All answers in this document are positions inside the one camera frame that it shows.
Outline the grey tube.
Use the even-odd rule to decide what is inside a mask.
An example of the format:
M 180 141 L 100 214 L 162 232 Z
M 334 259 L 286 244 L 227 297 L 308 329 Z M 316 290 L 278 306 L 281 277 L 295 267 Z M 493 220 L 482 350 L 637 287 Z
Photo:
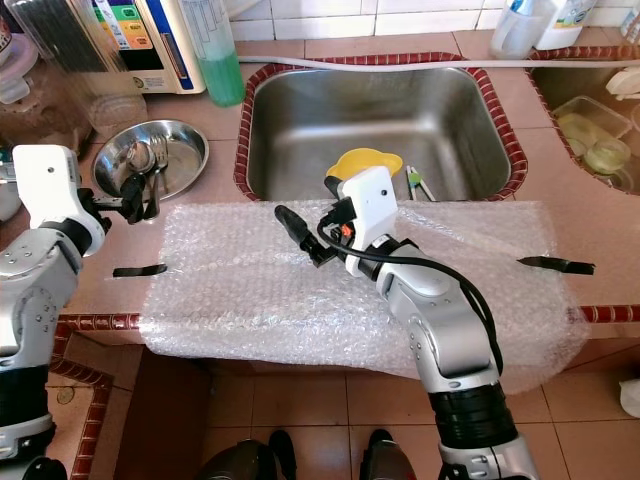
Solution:
M 326 70 L 348 70 L 348 72 L 403 72 L 403 70 L 430 70 L 443 68 L 628 68 L 640 67 L 640 60 L 457 60 L 457 61 L 408 61 L 393 63 L 393 58 L 379 56 L 356 56 L 338 58 L 333 61 L 301 58 L 275 58 L 275 56 L 239 56 L 239 63 L 282 64 Z

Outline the robot leg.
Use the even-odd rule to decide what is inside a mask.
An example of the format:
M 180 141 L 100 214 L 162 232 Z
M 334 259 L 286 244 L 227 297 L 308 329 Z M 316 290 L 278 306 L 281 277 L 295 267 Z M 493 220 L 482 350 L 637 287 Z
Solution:
M 358 480 L 417 480 L 417 476 L 393 436 L 379 428 L 372 431 L 362 453 Z
M 247 439 L 216 453 L 195 480 L 296 480 L 297 463 L 291 436 L 275 430 L 268 443 Z

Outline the clear plastic food container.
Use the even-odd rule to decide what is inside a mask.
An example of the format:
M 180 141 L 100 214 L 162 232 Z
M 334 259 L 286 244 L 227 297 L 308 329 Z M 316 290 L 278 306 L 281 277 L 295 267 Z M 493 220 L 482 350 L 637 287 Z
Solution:
M 584 95 L 563 102 L 552 116 L 577 164 L 609 187 L 640 195 L 640 127 Z

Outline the white printed bottle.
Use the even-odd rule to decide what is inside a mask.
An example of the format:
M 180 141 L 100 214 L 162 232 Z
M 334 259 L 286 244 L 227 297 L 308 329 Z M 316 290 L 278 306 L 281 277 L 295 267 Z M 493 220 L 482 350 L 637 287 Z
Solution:
M 538 0 L 535 13 L 547 17 L 535 49 L 566 49 L 575 44 L 599 0 Z

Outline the metal spoon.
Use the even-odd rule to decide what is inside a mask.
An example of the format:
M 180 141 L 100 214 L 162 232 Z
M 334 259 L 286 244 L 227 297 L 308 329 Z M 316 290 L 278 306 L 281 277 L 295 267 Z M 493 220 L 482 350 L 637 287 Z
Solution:
M 131 174 L 140 173 L 146 175 L 146 200 L 157 202 L 157 192 L 155 191 L 157 155 L 152 151 L 150 143 L 143 141 L 134 142 L 131 148 L 129 148 L 127 160 L 128 166 L 131 168 Z

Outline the yellow plastic bowl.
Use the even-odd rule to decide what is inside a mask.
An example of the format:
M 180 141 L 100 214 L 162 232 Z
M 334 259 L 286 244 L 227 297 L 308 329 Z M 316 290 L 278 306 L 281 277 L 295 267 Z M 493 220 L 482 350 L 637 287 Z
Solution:
M 326 170 L 325 177 L 333 175 L 333 177 L 348 180 L 372 166 L 385 166 L 390 174 L 394 175 L 401 170 L 403 160 L 398 155 L 384 154 L 375 148 L 353 148 L 339 156 L 337 163 Z

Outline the robot right leg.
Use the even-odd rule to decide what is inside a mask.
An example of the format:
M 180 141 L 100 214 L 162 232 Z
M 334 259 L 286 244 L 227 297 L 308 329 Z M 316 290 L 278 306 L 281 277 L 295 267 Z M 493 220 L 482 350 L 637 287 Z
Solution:
M 372 431 L 362 453 L 358 480 L 417 480 L 417 476 L 393 436 L 379 428 Z

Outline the robot left leg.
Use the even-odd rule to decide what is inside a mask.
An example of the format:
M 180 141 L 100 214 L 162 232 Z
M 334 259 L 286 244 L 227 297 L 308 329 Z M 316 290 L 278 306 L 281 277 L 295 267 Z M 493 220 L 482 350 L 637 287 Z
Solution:
M 247 439 L 216 453 L 195 480 L 296 480 L 297 463 L 291 436 L 275 430 L 268 443 Z

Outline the white water ionizer appliance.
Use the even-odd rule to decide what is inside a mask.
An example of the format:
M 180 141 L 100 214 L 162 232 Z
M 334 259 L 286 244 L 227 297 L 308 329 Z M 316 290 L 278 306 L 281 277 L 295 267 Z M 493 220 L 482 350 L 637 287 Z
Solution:
M 179 0 L 90 0 L 134 83 L 145 93 L 202 93 Z

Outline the clear ribbed plastic jar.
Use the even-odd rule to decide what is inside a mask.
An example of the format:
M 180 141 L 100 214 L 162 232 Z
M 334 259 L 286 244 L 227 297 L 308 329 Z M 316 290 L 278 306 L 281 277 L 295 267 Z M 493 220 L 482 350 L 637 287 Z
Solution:
M 113 37 L 96 22 L 91 0 L 3 0 L 42 58 L 67 74 L 70 95 L 101 134 L 146 122 L 146 102 L 134 86 Z

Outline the clear bubble wrap sheet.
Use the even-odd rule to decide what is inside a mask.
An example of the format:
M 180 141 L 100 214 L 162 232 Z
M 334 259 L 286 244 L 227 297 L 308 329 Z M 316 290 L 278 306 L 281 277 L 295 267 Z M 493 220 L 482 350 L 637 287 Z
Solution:
M 503 388 L 520 393 L 566 369 L 590 335 L 557 271 L 526 257 L 556 241 L 539 202 L 404 201 L 399 238 L 460 271 L 495 317 Z M 271 202 L 170 211 L 138 328 L 159 355 L 355 367 L 416 378 L 406 325 L 366 276 L 338 261 L 316 268 Z

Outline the white object on floor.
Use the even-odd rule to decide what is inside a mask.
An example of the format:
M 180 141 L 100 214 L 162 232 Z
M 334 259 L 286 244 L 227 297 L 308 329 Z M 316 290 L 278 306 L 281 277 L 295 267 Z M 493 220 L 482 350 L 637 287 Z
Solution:
M 628 416 L 640 419 L 640 378 L 620 381 L 620 407 Z

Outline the small stainless steel sink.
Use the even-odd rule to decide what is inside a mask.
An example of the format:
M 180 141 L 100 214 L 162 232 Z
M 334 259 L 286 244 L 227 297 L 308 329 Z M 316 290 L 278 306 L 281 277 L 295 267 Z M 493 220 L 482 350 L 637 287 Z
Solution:
M 631 157 L 617 172 L 596 172 L 585 163 L 586 148 L 563 133 L 573 164 L 605 186 L 640 196 L 640 99 L 621 99 L 607 90 L 618 68 L 534 68 L 532 82 L 543 97 L 554 125 L 564 114 L 579 114 L 630 148 Z

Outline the stainless steel bowl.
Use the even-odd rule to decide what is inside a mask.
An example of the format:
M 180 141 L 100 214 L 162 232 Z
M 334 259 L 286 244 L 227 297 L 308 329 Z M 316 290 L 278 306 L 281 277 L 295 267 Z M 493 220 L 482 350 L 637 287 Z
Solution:
M 119 197 L 120 184 L 131 170 L 123 166 L 124 155 L 134 143 L 151 143 L 156 154 L 164 152 L 166 168 L 161 182 L 161 201 L 182 195 L 200 177 L 209 160 L 204 134 L 179 120 L 150 120 L 114 134 L 93 155 L 91 178 L 105 195 Z

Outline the clear bottle with green liquid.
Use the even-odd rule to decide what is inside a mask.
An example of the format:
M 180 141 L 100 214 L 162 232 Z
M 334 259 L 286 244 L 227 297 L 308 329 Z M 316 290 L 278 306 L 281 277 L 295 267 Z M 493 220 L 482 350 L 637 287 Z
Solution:
M 209 97 L 219 108 L 244 100 L 244 84 L 227 9 L 221 0 L 180 0 Z

